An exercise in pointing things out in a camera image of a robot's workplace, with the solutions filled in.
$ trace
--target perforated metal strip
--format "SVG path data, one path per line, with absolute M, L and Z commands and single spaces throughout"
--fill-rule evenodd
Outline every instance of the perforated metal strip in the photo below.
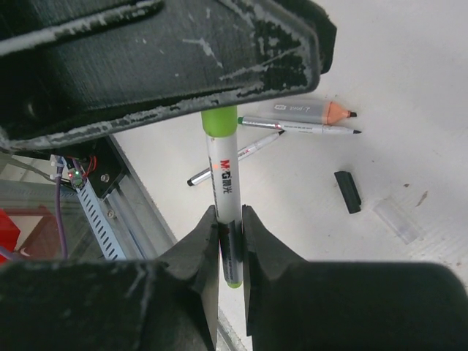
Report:
M 107 217 L 102 212 L 97 196 L 89 182 L 78 192 L 78 198 L 104 257 L 107 260 L 125 260 L 125 254 L 107 222 Z

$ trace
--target white table surface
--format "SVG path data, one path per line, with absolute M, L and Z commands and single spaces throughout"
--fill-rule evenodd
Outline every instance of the white table surface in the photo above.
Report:
M 308 260 L 430 260 L 468 283 L 468 1 L 319 0 L 338 27 L 316 97 L 358 118 L 361 135 L 284 134 L 241 162 L 241 196 Z M 253 113 L 256 104 L 239 107 Z M 270 133 L 239 127 L 238 145 Z M 133 129 L 118 142 L 175 236 L 213 203 L 200 114 Z M 350 171 L 363 200 L 349 215 L 333 173 Z M 427 198 L 419 205 L 423 194 Z M 420 228 L 405 244 L 372 211 L 391 196 Z M 220 306 L 246 348 L 243 290 L 220 280 Z

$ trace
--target lime green cap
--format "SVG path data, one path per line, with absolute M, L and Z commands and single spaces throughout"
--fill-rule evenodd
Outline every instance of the lime green cap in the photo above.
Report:
M 229 137 L 237 130 L 237 106 L 202 111 L 202 123 L 210 137 Z
M 240 283 L 227 283 L 227 286 L 231 287 L 233 289 L 237 289 L 238 287 L 241 287 L 241 285 L 242 285 L 242 282 L 240 282 Z

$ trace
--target metal frame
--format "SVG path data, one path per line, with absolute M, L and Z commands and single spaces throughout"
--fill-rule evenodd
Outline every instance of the metal frame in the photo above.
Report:
M 176 237 L 124 152 L 113 138 L 111 140 L 128 171 L 102 203 L 109 214 L 110 226 L 129 259 L 157 258 L 177 242 Z
M 87 182 L 78 191 L 78 198 L 106 260 L 125 260 L 127 257 L 106 220 L 91 183 Z

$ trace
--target red object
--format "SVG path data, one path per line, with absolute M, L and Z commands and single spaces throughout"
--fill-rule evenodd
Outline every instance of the red object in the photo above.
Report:
M 88 170 L 85 172 L 83 175 L 84 177 L 88 177 L 89 173 L 94 172 L 97 167 L 97 158 L 95 156 L 92 156 L 92 158 L 89 160 L 89 166 Z
M 40 205 L 38 208 L 5 208 L 9 216 L 38 216 L 39 223 L 19 248 L 23 258 L 28 260 L 50 260 L 60 253 L 59 229 L 55 216 Z
M 10 252 L 15 250 L 16 242 L 20 236 L 20 230 L 15 223 L 8 217 L 5 211 L 0 209 L 0 246 L 3 246 Z M 0 264 L 7 259 L 0 255 Z

